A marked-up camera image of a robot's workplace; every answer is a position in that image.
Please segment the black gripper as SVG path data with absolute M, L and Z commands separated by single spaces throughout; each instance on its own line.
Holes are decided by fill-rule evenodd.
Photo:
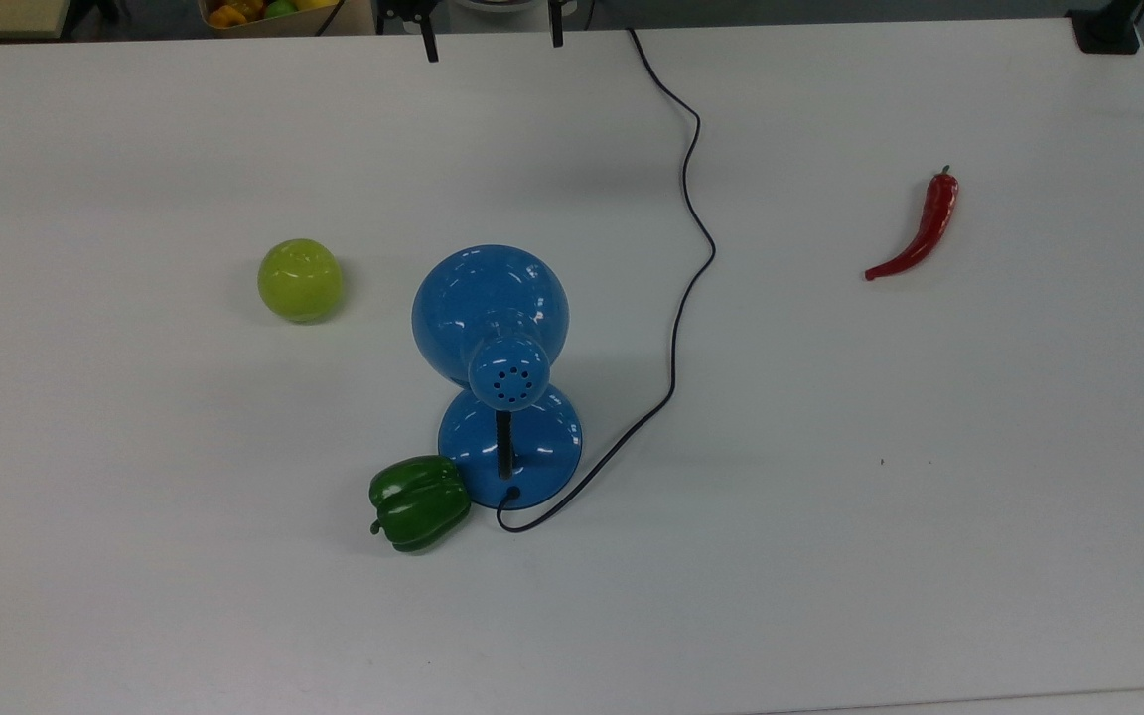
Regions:
M 573 11 L 572 1 L 456 1 L 463 8 L 483 13 L 508 13 L 526 11 L 532 6 L 549 6 L 549 24 L 553 32 L 553 47 L 564 46 L 563 14 Z M 428 63 L 439 63 L 439 46 L 435 31 L 432 31 L 432 9 L 437 8 L 440 1 L 378 1 L 378 17 L 405 19 L 405 22 L 418 22 L 419 35 L 426 45 L 426 56 Z

